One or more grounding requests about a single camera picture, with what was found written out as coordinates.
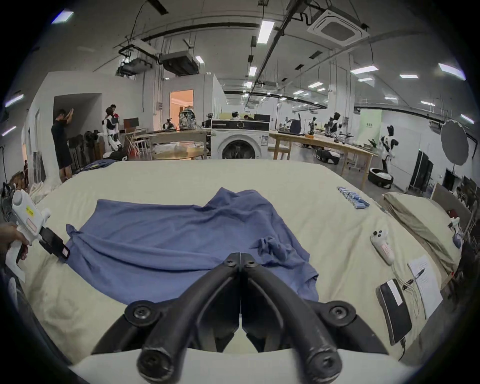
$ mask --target hand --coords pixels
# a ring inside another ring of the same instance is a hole
[[[17,231],[17,225],[14,223],[4,223],[0,225],[0,253],[6,254],[10,248],[10,244],[15,240],[22,242],[22,260],[25,260],[28,253],[28,245],[30,244],[23,233]]]

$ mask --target game controller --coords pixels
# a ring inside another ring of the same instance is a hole
[[[395,261],[395,254],[393,253],[392,248],[387,243],[388,239],[388,230],[381,229],[375,231],[370,236],[370,241],[372,242],[375,249],[378,251],[380,256],[385,260],[388,265],[392,265]]]

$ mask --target white humanoid robot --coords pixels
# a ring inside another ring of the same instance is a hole
[[[102,121],[102,133],[101,136],[106,138],[106,151],[103,155],[103,158],[113,158],[117,160],[116,154],[122,153],[123,146],[119,141],[119,129],[118,129],[118,117],[115,117],[113,112],[113,105],[108,107],[106,110],[106,116]]]
[[[383,147],[382,165],[384,167],[383,169],[384,173],[388,173],[387,161],[392,160],[392,158],[395,157],[393,153],[393,148],[396,145],[398,145],[398,140],[393,136],[394,134],[393,125],[389,125],[387,129],[388,129],[388,136],[382,136],[382,138],[380,139]]]

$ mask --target blue cloth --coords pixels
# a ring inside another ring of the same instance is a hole
[[[112,159],[101,159],[96,160],[93,163],[87,164],[82,171],[90,171],[91,169],[105,168],[110,164],[115,163],[115,160]]]
[[[221,188],[204,207],[98,200],[81,230],[67,225],[67,233],[68,265],[124,304],[174,299],[234,252],[318,301],[310,255],[257,191]]]

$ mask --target sticker label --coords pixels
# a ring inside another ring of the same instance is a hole
[[[393,294],[393,297],[395,298],[396,304],[400,305],[401,303],[403,303],[402,297],[400,296],[400,293],[398,292],[398,289],[396,288],[396,285],[393,282],[393,280],[388,280],[387,284],[388,284],[390,290],[392,291],[392,294]]]

